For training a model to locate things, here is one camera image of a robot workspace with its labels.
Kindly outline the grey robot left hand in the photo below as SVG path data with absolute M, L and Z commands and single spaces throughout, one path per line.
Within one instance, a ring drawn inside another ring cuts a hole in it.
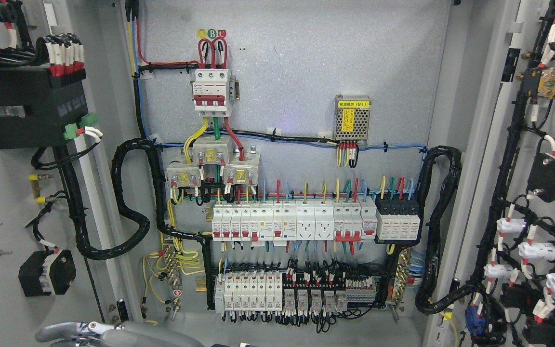
M 97 321 L 67 321 L 43 327 L 35 334 L 52 347 L 202 347 L 203 344 L 173 330 L 134 321 L 115 325 Z

